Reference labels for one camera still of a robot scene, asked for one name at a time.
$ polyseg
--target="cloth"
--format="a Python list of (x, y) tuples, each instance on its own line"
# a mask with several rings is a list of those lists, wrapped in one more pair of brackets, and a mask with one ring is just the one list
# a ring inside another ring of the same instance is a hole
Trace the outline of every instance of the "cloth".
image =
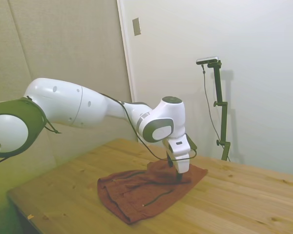
[(153, 217), (189, 192), (207, 170), (190, 164), (177, 180), (167, 161), (150, 162), (146, 170), (126, 171), (100, 178), (97, 182), (101, 202), (127, 224)]

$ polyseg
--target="light switch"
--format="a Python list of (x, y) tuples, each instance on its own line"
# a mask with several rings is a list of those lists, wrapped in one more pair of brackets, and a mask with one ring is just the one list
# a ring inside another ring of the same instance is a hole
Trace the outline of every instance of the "light switch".
[(135, 36), (141, 34), (141, 28), (140, 28), (140, 21), (139, 18), (133, 19), (132, 20), (132, 25), (133, 25), (133, 32)]

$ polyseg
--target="door frame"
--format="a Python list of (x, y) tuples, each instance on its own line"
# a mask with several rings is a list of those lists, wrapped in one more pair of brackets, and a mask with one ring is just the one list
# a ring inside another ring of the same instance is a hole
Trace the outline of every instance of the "door frame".
[(131, 95), (131, 101), (136, 102), (137, 99), (137, 90), (136, 90), (136, 84), (133, 74), (133, 68), (131, 66), (131, 58), (130, 53), (128, 52), (130, 50), (129, 44), (128, 44), (128, 36), (126, 34), (127, 27), (124, 24), (125, 20), (125, 10), (124, 10), (124, 1), (125, 0), (117, 0), (117, 8), (118, 8), (118, 15), (119, 15), (119, 21), (121, 25), (121, 32), (122, 32), (122, 38), (123, 38), (123, 45), (124, 45), (124, 52), (125, 52), (125, 60), (126, 60), (126, 66), (127, 66), (127, 73), (128, 73), (128, 80), (129, 80), (129, 88), (130, 88), (130, 95)]

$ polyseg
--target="wooden tabletop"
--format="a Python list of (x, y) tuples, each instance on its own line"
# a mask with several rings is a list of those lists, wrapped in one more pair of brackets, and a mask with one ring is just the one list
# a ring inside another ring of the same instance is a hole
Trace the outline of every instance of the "wooden tabletop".
[(209, 173), (184, 198), (154, 218), (123, 223), (101, 204), (94, 185), (154, 160), (141, 144), (118, 139), (9, 196), (43, 234), (293, 234), (293, 175), (199, 156), (191, 163)]

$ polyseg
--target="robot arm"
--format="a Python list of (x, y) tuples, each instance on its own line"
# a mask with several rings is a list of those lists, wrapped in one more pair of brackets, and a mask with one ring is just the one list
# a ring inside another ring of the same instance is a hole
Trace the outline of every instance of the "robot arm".
[(178, 173), (189, 169), (185, 107), (176, 97), (162, 98), (152, 110), (145, 103), (117, 101), (77, 84), (47, 78), (32, 81), (24, 96), (27, 98), (0, 102), (0, 157), (15, 156), (29, 148), (47, 120), (91, 128), (110, 116), (130, 121), (147, 142), (162, 140)]

